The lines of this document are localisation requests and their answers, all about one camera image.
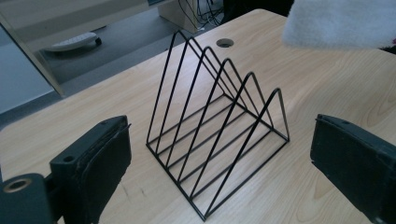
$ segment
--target white cloth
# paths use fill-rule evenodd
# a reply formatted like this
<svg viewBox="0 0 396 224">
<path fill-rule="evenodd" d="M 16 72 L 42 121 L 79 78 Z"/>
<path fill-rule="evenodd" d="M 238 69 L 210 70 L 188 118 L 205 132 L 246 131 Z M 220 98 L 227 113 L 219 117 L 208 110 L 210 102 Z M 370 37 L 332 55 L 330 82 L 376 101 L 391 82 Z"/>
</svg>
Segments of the white cloth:
<svg viewBox="0 0 396 224">
<path fill-rule="evenodd" d="M 396 0 L 295 0 L 282 40 L 321 49 L 395 46 Z"/>
</svg>

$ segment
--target black metal file organizer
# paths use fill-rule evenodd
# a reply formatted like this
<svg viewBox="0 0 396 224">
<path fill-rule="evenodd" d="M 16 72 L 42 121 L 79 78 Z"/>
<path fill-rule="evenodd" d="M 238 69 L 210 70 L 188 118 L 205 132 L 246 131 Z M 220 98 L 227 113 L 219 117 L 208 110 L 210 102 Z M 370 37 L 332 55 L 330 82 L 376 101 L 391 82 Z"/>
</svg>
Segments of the black metal file organizer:
<svg viewBox="0 0 396 224">
<path fill-rule="evenodd" d="M 175 56 L 178 35 L 185 44 Z M 242 79 L 230 59 L 221 63 L 212 48 L 174 34 L 147 147 L 203 221 L 289 140 L 280 89 L 265 101 L 252 72 Z"/>
</svg>

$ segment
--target floor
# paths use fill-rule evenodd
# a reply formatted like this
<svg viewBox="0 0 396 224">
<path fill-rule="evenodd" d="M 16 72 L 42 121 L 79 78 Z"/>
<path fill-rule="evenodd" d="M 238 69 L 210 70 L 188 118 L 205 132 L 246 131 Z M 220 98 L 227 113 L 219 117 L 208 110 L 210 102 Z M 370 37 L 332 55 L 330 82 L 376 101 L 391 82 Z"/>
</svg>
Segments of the floor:
<svg viewBox="0 0 396 224">
<path fill-rule="evenodd" d="M 201 2 L 202 11 L 207 11 L 207 1 L 201 0 Z M 211 7 L 212 9 L 221 8 L 222 1 L 214 1 Z M 217 20 L 221 21 L 222 16 L 220 13 Z M 194 35 L 200 35 L 214 27 L 213 22 L 210 22 Z M 172 22 L 160 17 L 157 8 L 153 8 L 95 30 L 94 32 L 103 42 L 99 47 L 91 43 L 61 55 L 43 51 L 42 54 L 64 89 L 65 96 L 61 97 L 56 92 L 51 92 L 28 104 L 0 114 L 0 131 L 12 122 L 62 101 L 64 98 L 166 51 L 172 34 L 180 29 Z"/>
</svg>

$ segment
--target wood grain surface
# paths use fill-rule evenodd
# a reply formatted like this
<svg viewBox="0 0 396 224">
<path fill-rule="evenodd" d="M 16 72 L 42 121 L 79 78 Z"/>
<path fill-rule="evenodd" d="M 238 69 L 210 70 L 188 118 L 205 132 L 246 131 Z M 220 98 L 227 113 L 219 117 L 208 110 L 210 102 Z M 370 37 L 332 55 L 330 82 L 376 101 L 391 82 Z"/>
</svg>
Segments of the wood grain surface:
<svg viewBox="0 0 396 224">
<path fill-rule="evenodd" d="M 264 96 L 281 88 L 291 137 L 206 223 L 370 223 L 312 165 L 309 151 L 318 113 L 396 144 L 396 57 L 377 49 L 288 48 L 280 39 L 285 21 L 255 10 L 198 37 L 219 58 L 231 58 L 240 74 L 253 71 Z M 223 37 L 234 45 L 217 47 Z M 132 164 L 101 223 L 203 223 L 145 146 L 165 58 L 158 55 L 7 126 L 0 132 L 3 178 L 48 175 L 50 160 L 94 124 L 125 114 L 132 123 Z M 186 58 L 186 74 L 195 69 L 190 60 L 196 57 Z M 207 92 L 206 82 L 197 83 L 198 94 Z"/>
</svg>

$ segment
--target metal wire frame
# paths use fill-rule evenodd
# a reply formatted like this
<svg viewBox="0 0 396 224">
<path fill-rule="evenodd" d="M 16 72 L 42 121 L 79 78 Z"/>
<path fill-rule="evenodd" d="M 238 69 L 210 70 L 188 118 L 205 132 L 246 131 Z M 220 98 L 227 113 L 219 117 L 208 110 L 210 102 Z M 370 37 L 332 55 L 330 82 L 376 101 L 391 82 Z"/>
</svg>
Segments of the metal wire frame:
<svg viewBox="0 0 396 224">
<path fill-rule="evenodd" d="M 158 108 L 158 104 L 160 102 L 160 98 L 163 95 L 163 93 L 162 93 L 163 83 L 165 81 L 168 64 L 169 64 L 170 58 L 172 56 L 172 49 L 173 49 L 173 46 L 175 45 L 175 39 L 178 35 L 180 35 L 185 41 L 184 48 L 181 53 L 181 57 L 180 57 L 180 61 L 179 61 L 179 65 L 177 68 L 177 73 L 175 75 L 175 80 L 173 82 L 172 89 L 169 92 L 169 101 L 167 102 L 167 106 L 164 111 L 163 122 L 161 124 L 160 133 L 158 136 L 155 136 L 151 139 L 150 137 L 151 137 L 151 131 L 152 131 L 152 127 L 153 127 L 153 122 L 155 120 L 156 114 L 158 113 L 157 108 Z M 170 110 L 170 107 L 172 104 L 172 100 L 174 98 L 177 81 L 179 79 L 180 70 L 181 70 L 181 67 L 182 67 L 182 64 L 184 61 L 184 57 L 187 52 L 187 48 L 192 49 L 193 53 L 199 58 L 199 62 L 198 62 L 197 68 L 195 70 L 194 76 L 192 77 L 190 89 L 189 89 L 188 93 L 186 93 L 187 99 L 186 99 L 185 104 L 183 105 L 179 122 L 176 125 L 173 125 L 172 127 L 165 130 L 165 123 L 167 121 L 169 110 Z M 214 62 L 209 60 L 209 57 L 208 57 L 209 53 L 211 53 L 211 55 L 213 56 Z M 219 65 L 219 69 L 216 68 L 214 63 Z M 201 108 L 199 108 L 198 110 L 196 110 L 195 112 L 193 112 L 192 114 L 186 116 L 187 108 L 189 106 L 189 103 L 191 102 L 191 96 L 192 96 L 192 92 L 194 90 L 195 81 L 199 76 L 199 72 L 202 69 L 202 65 L 204 66 L 206 71 L 210 74 L 210 76 L 213 77 L 213 79 L 214 79 L 213 85 L 212 85 L 211 91 L 209 93 L 209 96 L 206 100 L 205 105 L 202 106 Z M 233 74 L 237 77 L 237 82 L 239 84 L 238 85 L 239 88 L 236 88 L 236 85 L 234 84 L 233 79 L 230 77 L 230 75 L 226 71 L 226 69 L 225 69 L 226 65 L 230 65 L 231 68 L 233 69 Z M 260 99 L 261 103 L 263 104 L 263 107 L 260 111 L 257 108 L 257 106 L 254 104 L 254 101 L 248 92 L 247 83 L 250 80 L 253 81 L 254 89 L 259 93 L 260 98 L 261 98 Z M 217 88 L 221 89 L 221 91 L 222 91 L 221 96 L 215 96 L 214 92 Z M 242 96 L 243 94 L 245 94 L 247 96 L 247 100 L 251 103 L 254 112 L 251 112 L 251 110 L 249 109 L 249 106 L 246 104 L 246 101 L 243 99 L 244 98 Z M 269 113 L 269 106 L 273 102 L 274 98 L 276 98 L 276 96 L 279 101 L 280 110 L 282 113 L 282 119 L 283 119 L 284 128 L 286 130 L 286 134 L 280 132 L 279 130 L 277 130 L 275 128 L 273 120 Z M 225 106 L 224 108 L 222 108 L 215 115 L 213 115 L 209 118 L 206 118 L 205 115 L 206 115 L 208 108 L 221 99 L 225 99 L 225 100 L 229 101 L 230 103 L 227 106 Z M 242 110 L 242 113 L 239 113 L 235 118 L 232 119 L 232 113 L 235 111 L 235 108 L 240 108 Z M 226 116 L 225 120 L 220 121 L 220 122 L 222 122 L 221 128 L 214 131 L 201 143 L 195 144 L 195 142 L 197 140 L 197 135 L 199 134 L 201 127 L 203 127 L 204 125 L 209 125 L 211 122 L 217 121 L 219 119 L 219 115 L 222 113 L 226 113 L 227 116 Z M 251 116 L 254 119 L 254 122 L 252 122 L 250 125 L 248 125 L 248 127 L 241 130 L 240 133 L 234 139 L 232 139 L 230 142 L 225 144 L 225 146 L 223 146 L 221 148 L 217 148 L 217 145 L 219 143 L 220 138 L 222 137 L 222 134 L 224 133 L 224 130 L 244 115 Z M 267 116 L 269 122 L 264 121 L 263 117 L 265 115 Z M 192 130 L 190 130 L 189 132 L 184 133 L 182 136 L 179 136 L 179 132 L 180 132 L 180 128 L 181 128 L 182 124 L 195 116 L 199 117 L 198 125 L 195 128 L 193 128 Z M 256 142 L 250 143 L 250 139 L 251 139 L 252 135 L 256 132 L 257 127 L 259 125 L 266 127 L 268 129 L 268 131 L 265 132 L 264 134 L 262 134 L 261 137 L 259 137 L 259 139 Z M 175 136 L 173 137 L 172 144 L 169 146 L 165 146 L 162 150 L 159 150 L 160 143 L 162 141 L 163 136 L 166 134 L 169 134 L 171 132 L 175 132 Z M 223 199 L 221 199 L 219 202 L 217 202 L 217 199 L 218 199 L 222 189 L 224 188 L 224 185 L 226 184 L 227 180 L 229 179 L 229 176 L 231 175 L 235 165 L 239 161 L 241 161 L 241 159 L 244 158 L 263 139 L 267 138 L 270 133 L 274 133 L 278 137 L 280 137 L 280 139 L 282 139 L 281 145 L 276 150 L 274 150 L 272 152 L 272 154 L 261 163 L 261 165 L 259 165 L 253 172 L 251 172 L 250 175 L 248 175 L 248 177 L 243 179 L 242 182 L 239 185 L 237 185 L 235 188 L 233 188 L 233 190 L 230 193 L 228 193 Z M 221 153 L 227 153 L 227 148 L 230 145 L 232 145 L 235 141 L 237 141 L 238 139 L 241 139 L 244 135 L 247 135 L 247 136 L 245 139 L 242 139 L 242 140 L 244 140 L 243 144 L 239 148 L 238 153 L 237 153 L 236 157 L 233 159 L 233 161 L 231 161 L 231 163 L 227 167 L 220 170 L 203 187 L 198 188 L 198 186 L 202 180 L 202 177 L 205 173 L 205 169 L 206 169 L 207 165 Z M 179 157 L 176 160 L 174 160 L 173 162 L 171 162 L 171 158 L 172 158 L 175 146 L 178 143 L 180 143 L 181 141 L 183 141 L 191 136 L 192 136 L 192 140 L 190 143 L 190 147 L 187 150 L 187 153 L 183 154 L 181 157 Z M 204 147 L 205 143 L 207 143 L 208 141 L 212 141 L 213 139 L 214 139 L 214 144 L 213 144 L 212 148 L 210 148 L 210 151 L 207 155 L 206 160 L 204 162 L 200 163 L 197 167 L 195 167 L 188 174 L 184 175 L 186 164 L 189 160 L 190 155 L 194 152 L 198 152 L 198 149 L 200 149 L 201 147 Z M 262 91 L 260 89 L 259 83 L 258 83 L 257 78 L 254 73 L 250 72 L 244 77 L 244 79 L 242 79 L 240 77 L 240 75 L 238 74 L 238 72 L 236 71 L 236 68 L 235 68 L 233 62 L 230 59 L 225 59 L 221 63 L 212 48 L 206 47 L 206 48 L 202 49 L 201 46 L 198 44 L 198 42 L 193 37 L 187 38 L 181 32 L 176 32 L 174 34 L 174 36 L 172 38 L 170 49 L 168 51 L 168 56 L 166 59 L 165 67 L 163 70 L 163 77 L 162 77 L 162 80 L 160 83 L 160 88 L 159 88 L 159 91 L 157 94 L 157 99 L 156 99 L 156 102 L 154 105 L 151 122 L 150 122 L 150 125 L 148 128 L 147 147 L 151 151 L 153 156 L 157 159 L 158 163 L 163 167 L 165 172 L 168 173 L 170 178 L 174 181 L 174 183 L 179 188 L 181 193 L 185 196 L 187 201 L 191 204 L 191 206 L 195 209 L 195 211 L 197 212 L 197 214 L 200 216 L 200 218 L 203 221 L 205 221 L 221 205 L 223 205 L 233 194 L 235 194 L 245 183 L 247 183 L 251 177 L 253 177 L 256 173 L 258 173 L 260 171 L 260 169 L 269 160 L 271 160 L 275 156 L 275 154 L 277 152 L 279 152 L 289 141 L 290 141 L 289 127 L 288 127 L 288 123 L 286 120 L 286 112 L 285 112 L 283 98 L 282 98 L 282 92 L 281 92 L 280 88 L 276 88 L 275 90 L 273 90 L 273 92 L 268 97 L 268 100 L 265 101 L 264 97 L 262 95 Z M 160 157 L 162 155 L 165 155 L 164 154 L 165 152 L 168 153 L 168 156 L 167 156 L 166 160 L 163 161 Z M 182 162 L 182 166 L 181 166 L 181 169 L 180 169 L 180 172 L 178 173 L 178 175 L 172 174 L 171 168 L 173 168 L 177 164 L 180 164 L 181 162 Z M 193 184 L 193 188 L 192 188 L 191 192 L 188 193 L 185 189 L 183 189 L 182 183 L 184 183 L 189 178 L 192 178 L 193 175 L 197 175 L 197 174 L 198 174 L 198 177 L 196 178 L 196 181 Z M 202 194 L 210 186 L 212 186 L 216 181 L 220 180 L 220 178 L 222 176 L 224 176 L 224 177 L 219 185 L 219 189 L 216 191 L 215 196 L 210 201 L 209 206 L 204 210 L 200 209 L 195 204 L 194 199 L 197 196 L 199 196 L 200 194 Z"/>
</svg>

